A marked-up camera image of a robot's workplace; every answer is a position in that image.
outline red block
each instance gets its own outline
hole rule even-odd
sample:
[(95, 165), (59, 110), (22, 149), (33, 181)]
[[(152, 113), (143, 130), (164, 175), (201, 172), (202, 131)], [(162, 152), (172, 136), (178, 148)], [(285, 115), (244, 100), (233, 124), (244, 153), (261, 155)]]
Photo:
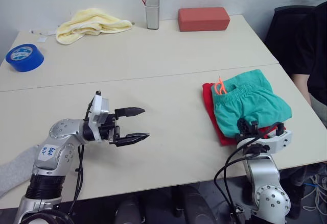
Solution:
[(229, 21), (229, 16), (223, 7), (183, 8), (178, 11), (181, 32), (225, 30)]

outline teal shorts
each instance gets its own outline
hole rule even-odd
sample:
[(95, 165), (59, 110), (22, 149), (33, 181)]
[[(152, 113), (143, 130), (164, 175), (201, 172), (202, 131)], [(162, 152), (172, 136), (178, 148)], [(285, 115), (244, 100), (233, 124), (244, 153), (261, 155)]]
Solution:
[(230, 138), (240, 133), (237, 121), (258, 122), (258, 128), (284, 122), (292, 117), (290, 106), (272, 88), (258, 69), (239, 74), (223, 82), (227, 94), (218, 95), (211, 87), (214, 113), (221, 132)]

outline elastic waistband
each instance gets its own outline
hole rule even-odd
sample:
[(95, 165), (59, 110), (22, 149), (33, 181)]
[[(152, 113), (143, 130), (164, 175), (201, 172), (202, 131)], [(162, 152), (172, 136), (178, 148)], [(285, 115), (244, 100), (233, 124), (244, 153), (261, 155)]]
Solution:
[(214, 104), (230, 103), (244, 97), (258, 88), (259, 87), (255, 84), (244, 84), (236, 87), (234, 90), (227, 91), (227, 94), (218, 95), (213, 92), (213, 101)]

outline blue tape roll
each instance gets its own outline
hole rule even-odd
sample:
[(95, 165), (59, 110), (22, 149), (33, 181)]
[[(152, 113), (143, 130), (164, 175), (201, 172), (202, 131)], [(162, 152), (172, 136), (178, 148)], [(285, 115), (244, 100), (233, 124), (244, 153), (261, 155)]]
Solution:
[(27, 72), (42, 64), (44, 56), (33, 44), (22, 44), (6, 55), (6, 61), (19, 72)]

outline table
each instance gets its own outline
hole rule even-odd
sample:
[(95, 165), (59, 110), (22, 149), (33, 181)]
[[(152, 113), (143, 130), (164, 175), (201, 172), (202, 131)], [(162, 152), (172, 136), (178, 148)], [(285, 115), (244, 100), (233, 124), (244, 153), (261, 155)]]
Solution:
[[(258, 66), (275, 94), (292, 108), (286, 127), (293, 142), (273, 157), (278, 168), (327, 160), (327, 130), (279, 64)], [(202, 84), (226, 80), (253, 67), (95, 82), (0, 92), (2, 150), (0, 164), (41, 143), (53, 123), (82, 118), (96, 90), (109, 98), (109, 108), (136, 106), (137, 117), (120, 118), (121, 134), (148, 132), (136, 145), (116, 148), (90, 143), (85, 148), (84, 184), (80, 199), (211, 180), (235, 146), (222, 147), (202, 101)], [(73, 199), (77, 157), (67, 175), (63, 201)], [(243, 165), (228, 169), (230, 177), (245, 174)], [(0, 199), (0, 208), (17, 207), (28, 182)]]
[(35, 44), (44, 55), (42, 65), (20, 73), (4, 61), (0, 91), (277, 63), (242, 15), (231, 16), (226, 31), (180, 32), (177, 20), (165, 20), (156, 31), (136, 24), (119, 34), (84, 36), (71, 45), (58, 44), (55, 37), (36, 43), (38, 38), (21, 32), (12, 47)]

